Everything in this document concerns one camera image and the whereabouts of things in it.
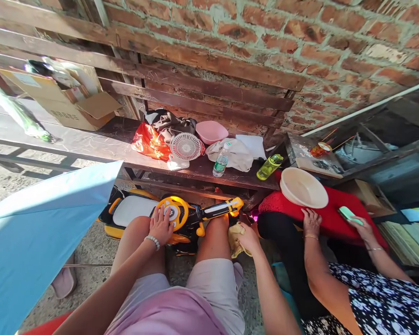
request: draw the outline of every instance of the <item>light blue umbrella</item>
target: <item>light blue umbrella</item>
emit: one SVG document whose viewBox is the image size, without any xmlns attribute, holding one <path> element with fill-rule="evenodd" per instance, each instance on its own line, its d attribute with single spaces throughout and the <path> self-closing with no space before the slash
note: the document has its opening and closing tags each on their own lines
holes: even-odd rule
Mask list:
<svg viewBox="0 0 419 335">
<path fill-rule="evenodd" d="M 86 167 L 0 201 L 0 334 L 19 329 L 107 205 L 121 166 Z"/>
</svg>

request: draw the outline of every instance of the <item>black and white floral fabric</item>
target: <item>black and white floral fabric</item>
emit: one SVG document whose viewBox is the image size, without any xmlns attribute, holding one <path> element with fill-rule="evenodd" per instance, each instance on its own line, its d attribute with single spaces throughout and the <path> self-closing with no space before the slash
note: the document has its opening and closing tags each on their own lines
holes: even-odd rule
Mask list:
<svg viewBox="0 0 419 335">
<path fill-rule="evenodd" d="M 419 335 L 419 286 L 348 265 L 330 263 L 331 273 L 349 286 L 349 301 L 363 335 Z M 349 335 L 334 317 L 302 321 L 308 335 Z"/>
</svg>

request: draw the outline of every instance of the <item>gold bangle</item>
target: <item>gold bangle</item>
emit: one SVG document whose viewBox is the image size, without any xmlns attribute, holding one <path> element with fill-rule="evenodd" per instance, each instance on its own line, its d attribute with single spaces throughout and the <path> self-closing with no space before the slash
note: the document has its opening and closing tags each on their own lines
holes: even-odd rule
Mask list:
<svg viewBox="0 0 419 335">
<path fill-rule="evenodd" d="M 314 235 L 304 235 L 304 237 L 313 237 L 315 240 L 318 241 L 318 237 L 314 236 Z"/>
</svg>

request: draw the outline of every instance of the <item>fan grille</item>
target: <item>fan grille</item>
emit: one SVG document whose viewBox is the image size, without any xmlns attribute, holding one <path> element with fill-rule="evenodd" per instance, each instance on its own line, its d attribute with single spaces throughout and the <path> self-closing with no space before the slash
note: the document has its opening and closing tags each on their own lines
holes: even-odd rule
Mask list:
<svg viewBox="0 0 419 335">
<path fill-rule="evenodd" d="M 177 158 L 191 161 L 200 156 L 202 144 L 193 134 L 181 133 L 172 139 L 170 148 Z"/>
</svg>

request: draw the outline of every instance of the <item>woman's hand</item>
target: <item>woman's hand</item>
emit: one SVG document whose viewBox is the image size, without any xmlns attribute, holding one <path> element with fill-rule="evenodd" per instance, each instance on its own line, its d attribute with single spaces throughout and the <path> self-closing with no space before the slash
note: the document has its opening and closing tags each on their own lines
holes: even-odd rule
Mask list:
<svg viewBox="0 0 419 335">
<path fill-rule="evenodd" d="M 360 225 L 359 223 L 355 221 L 348 220 L 348 223 L 354 228 L 356 228 L 358 234 L 360 235 L 362 240 L 365 241 L 365 243 L 367 244 L 377 243 L 372 227 L 368 223 L 368 221 L 366 221 L 364 218 L 359 217 L 359 216 L 351 216 L 351 218 L 359 220 L 362 223 L 362 225 Z"/>
<path fill-rule="evenodd" d="M 301 209 L 304 213 L 304 235 L 314 235 L 318 237 L 320 235 L 320 224 L 321 224 L 321 215 L 318 215 L 311 209 Z"/>
<path fill-rule="evenodd" d="M 259 243 L 259 237 L 256 235 L 255 231 L 245 223 L 241 223 L 240 225 L 245 229 L 243 235 L 237 235 L 237 238 L 239 239 L 239 242 L 241 242 L 242 246 L 250 251 L 252 256 L 261 252 L 261 243 Z"/>
<path fill-rule="evenodd" d="M 170 212 L 171 208 L 168 207 L 165 212 L 162 205 L 158 210 L 154 210 L 154 216 L 150 219 L 149 235 L 155 237 L 161 246 L 171 238 L 174 229 L 174 226 L 169 224 Z"/>
</svg>

